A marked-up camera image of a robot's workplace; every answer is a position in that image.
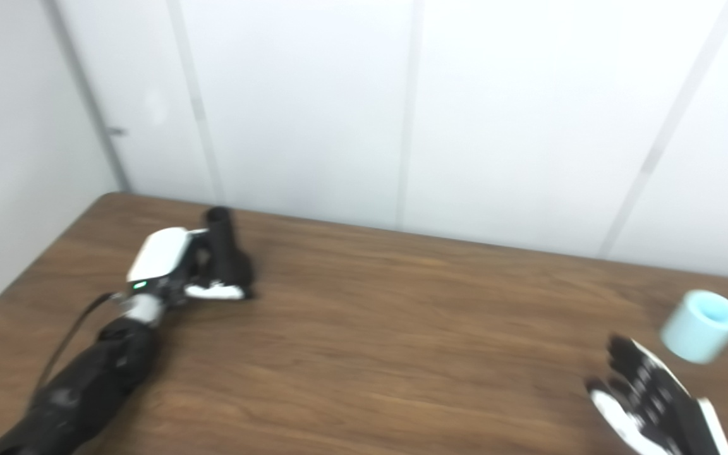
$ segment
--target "robotic arm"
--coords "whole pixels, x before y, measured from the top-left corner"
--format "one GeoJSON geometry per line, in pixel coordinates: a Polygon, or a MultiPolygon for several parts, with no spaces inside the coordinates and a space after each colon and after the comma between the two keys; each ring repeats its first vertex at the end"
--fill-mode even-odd
{"type": "Polygon", "coordinates": [[[614,431],[639,455],[728,455],[715,408],[691,397],[659,357],[612,336],[609,382],[586,381],[589,397],[614,431]]]}
{"type": "MultiPolygon", "coordinates": [[[[37,389],[24,417],[0,437],[0,455],[70,455],[109,423],[148,377],[165,311],[197,299],[252,297],[252,265],[235,243],[230,210],[205,213],[204,229],[151,234],[128,273],[125,313],[37,389]]],[[[103,294],[90,306],[120,294],[103,294]]]]}

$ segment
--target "wood grain tabletop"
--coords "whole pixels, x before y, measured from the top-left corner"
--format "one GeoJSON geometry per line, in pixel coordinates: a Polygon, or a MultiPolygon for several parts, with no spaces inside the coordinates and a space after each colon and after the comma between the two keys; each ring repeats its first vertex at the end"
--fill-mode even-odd
{"type": "MultiPolygon", "coordinates": [[[[0,435],[64,332],[124,288],[145,237],[204,205],[109,194],[0,296],[0,435]]],[[[168,315],[150,380],[92,444],[107,455],[631,453],[586,397],[610,333],[652,349],[728,435],[728,348],[670,354],[685,291],[728,279],[237,211],[257,299],[168,315]]],[[[119,314],[101,308],[69,360],[119,314]]]]}

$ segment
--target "light blue cylinder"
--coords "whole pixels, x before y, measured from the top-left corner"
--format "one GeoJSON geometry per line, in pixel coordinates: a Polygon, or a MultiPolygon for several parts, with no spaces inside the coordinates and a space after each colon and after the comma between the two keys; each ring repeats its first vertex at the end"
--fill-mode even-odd
{"type": "Polygon", "coordinates": [[[728,344],[728,299],[694,290],[662,328],[662,342],[682,359],[710,363],[728,344]]]}

